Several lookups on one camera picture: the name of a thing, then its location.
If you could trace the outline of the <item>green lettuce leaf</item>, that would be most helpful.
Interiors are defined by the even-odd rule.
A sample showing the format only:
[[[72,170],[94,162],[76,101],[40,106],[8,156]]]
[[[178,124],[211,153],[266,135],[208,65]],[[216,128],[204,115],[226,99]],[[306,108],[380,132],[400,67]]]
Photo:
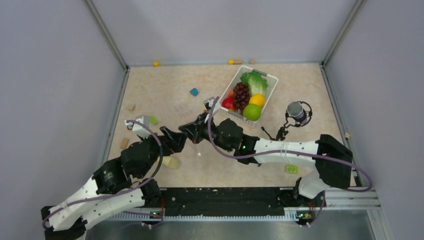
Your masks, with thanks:
[[[258,72],[245,72],[241,75],[240,81],[246,84],[251,96],[261,94],[266,96],[268,90],[267,80]]]

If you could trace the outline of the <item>blue block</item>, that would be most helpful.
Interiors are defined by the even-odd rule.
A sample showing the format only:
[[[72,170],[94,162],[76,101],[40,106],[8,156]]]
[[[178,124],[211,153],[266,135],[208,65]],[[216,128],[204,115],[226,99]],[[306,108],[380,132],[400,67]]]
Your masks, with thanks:
[[[190,93],[192,96],[196,97],[196,96],[198,96],[198,95],[199,95],[199,90],[198,90],[197,88],[192,88],[192,89],[189,91],[189,93]]]

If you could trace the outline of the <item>green lime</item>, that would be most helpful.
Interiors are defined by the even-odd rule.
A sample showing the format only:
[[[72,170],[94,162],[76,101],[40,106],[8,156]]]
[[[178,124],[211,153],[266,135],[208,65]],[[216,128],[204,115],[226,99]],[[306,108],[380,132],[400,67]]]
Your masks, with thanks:
[[[242,115],[249,121],[255,122],[260,119],[262,108],[256,104],[250,103],[244,108]]]

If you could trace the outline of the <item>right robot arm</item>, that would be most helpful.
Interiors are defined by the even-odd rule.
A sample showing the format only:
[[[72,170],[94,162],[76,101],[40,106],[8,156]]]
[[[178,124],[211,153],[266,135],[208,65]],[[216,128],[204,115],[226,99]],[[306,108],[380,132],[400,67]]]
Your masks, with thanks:
[[[194,144],[207,140],[222,156],[245,165],[280,163],[309,168],[310,173],[295,184],[293,200],[299,206],[307,206],[328,188],[350,187],[353,153],[331,135],[303,142],[265,139],[245,134],[229,118],[215,125],[206,112],[178,129]]]

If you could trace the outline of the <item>cream cylinder block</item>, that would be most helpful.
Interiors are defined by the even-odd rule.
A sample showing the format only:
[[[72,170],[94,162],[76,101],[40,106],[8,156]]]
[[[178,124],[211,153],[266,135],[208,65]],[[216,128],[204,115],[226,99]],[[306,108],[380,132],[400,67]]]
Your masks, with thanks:
[[[180,167],[180,161],[174,156],[164,156],[162,159],[162,165],[171,169],[177,169]]]

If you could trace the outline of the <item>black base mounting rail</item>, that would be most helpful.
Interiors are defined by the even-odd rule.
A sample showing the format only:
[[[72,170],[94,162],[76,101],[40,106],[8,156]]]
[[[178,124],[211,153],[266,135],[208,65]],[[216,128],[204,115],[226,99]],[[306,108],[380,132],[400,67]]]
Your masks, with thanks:
[[[169,187],[144,206],[163,210],[167,217],[282,217],[289,208],[309,211],[322,205],[322,193],[309,199],[291,187]]]

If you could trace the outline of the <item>green toy block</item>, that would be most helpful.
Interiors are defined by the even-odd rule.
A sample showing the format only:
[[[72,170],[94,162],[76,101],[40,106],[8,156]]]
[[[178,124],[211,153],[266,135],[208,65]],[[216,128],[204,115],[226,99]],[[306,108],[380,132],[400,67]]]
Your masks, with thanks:
[[[152,124],[152,125],[157,125],[158,124],[158,120],[156,119],[156,117],[155,116],[153,116],[153,115],[150,115],[149,116],[149,121],[150,121],[150,123]]]

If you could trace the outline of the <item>clear zip top bag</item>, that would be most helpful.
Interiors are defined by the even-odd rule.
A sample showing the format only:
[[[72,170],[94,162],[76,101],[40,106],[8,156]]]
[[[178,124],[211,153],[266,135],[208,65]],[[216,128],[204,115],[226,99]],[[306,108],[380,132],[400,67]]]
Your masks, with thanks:
[[[173,129],[177,129],[183,124],[193,122],[199,114],[195,109],[178,102],[162,103],[159,106],[159,110],[162,121]]]

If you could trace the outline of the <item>microphone on black tripod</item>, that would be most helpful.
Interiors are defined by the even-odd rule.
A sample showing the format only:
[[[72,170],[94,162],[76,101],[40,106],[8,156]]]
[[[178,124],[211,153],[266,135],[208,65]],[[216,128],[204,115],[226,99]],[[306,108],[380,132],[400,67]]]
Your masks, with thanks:
[[[284,141],[289,133],[289,128],[301,128],[308,125],[312,120],[312,116],[313,110],[309,103],[305,101],[293,101],[287,106],[285,123],[279,128],[275,137],[271,136],[263,126],[261,130],[272,141]]]

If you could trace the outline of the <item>dark red grape bunch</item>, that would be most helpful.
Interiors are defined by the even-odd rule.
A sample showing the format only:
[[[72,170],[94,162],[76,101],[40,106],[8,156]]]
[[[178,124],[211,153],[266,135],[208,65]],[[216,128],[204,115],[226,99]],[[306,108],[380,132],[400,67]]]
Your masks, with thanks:
[[[238,82],[233,88],[233,103],[235,108],[240,113],[243,112],[244,108],[248,105],[250,100],[250,91],[246,83]]]

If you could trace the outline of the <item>red apple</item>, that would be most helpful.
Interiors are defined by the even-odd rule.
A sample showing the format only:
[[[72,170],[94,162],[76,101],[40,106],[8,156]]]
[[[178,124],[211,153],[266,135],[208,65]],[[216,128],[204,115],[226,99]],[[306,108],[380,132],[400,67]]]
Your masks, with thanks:
[[[227,110],[230,110],[230,111],[233,111],[233,112],[236,110],[236,107],[235,107],[235,104],[234,104],[234,101],[233,101],[233,98],[232,97],[225,98],[222,101],[221,106],[223,108],[225,108]]]

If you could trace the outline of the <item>wooden rectangular block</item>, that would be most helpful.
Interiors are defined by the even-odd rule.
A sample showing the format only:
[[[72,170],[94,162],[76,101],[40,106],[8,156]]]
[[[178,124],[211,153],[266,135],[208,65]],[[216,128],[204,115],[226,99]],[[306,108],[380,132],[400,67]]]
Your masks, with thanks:
[[[130,142],[129,138],[126,138],[126,137],[123,138],[120,142],[119,148],[122,150],[126,149],[128,147],[129,142]]]

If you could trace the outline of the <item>white perforated plastic basket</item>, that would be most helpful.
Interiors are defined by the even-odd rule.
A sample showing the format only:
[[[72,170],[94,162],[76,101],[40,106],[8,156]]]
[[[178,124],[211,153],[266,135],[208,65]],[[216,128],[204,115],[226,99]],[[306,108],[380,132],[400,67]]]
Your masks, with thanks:
[[[219,99],[220,113],[235,122],[255,127],[279,79],[242,65]]]

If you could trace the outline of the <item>light green lego brick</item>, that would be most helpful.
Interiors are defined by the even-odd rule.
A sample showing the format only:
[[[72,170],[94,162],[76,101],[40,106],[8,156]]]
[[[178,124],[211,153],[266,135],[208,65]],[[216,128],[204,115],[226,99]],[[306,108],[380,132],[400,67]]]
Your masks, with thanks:
[[[299,167],[297,165],[287,164],[285,167],[285,172],[288,174],[298,174]]]

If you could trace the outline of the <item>yellow lemon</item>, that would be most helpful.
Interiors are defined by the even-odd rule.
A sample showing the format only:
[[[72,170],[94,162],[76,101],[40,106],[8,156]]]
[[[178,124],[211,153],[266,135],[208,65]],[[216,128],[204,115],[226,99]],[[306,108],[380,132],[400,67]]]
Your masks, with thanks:
[[[249,104],[259,106],[262,108],[266,103],[266,98],[263,94],[257,93],[250,97]]]

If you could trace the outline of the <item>yellow and wood peg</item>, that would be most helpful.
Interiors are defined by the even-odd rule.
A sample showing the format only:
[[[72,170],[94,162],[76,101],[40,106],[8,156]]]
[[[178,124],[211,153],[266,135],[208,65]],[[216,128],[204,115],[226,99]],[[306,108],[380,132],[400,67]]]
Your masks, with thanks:
[[[243,60],[241,60],[241,59],[229,59],[228,64],[229,65],[242,65]]]

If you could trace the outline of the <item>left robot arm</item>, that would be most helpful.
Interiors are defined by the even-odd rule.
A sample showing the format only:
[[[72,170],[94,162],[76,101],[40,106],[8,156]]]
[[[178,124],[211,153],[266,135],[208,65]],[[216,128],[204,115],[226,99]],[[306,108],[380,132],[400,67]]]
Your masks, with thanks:
[[[154,176],[165,157],[180,153],[187,134],[160,127],[161,135],[140,129],[139,141],[106,161],[74,194],[41,209],[47,240],[83,240],[99,222],[138,207],[154,207],[162,197]]]

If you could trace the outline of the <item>small wooden cube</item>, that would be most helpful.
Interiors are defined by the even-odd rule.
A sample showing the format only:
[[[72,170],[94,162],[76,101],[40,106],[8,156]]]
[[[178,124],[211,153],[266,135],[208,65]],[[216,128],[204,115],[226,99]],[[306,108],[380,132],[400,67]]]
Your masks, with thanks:
[[[131,105],[129,105],[126,109],[128,110],[128,111],[134,111],[134,109],[135,109],[135,107],[136,107],[136,105],[135,104],[131,104]]]

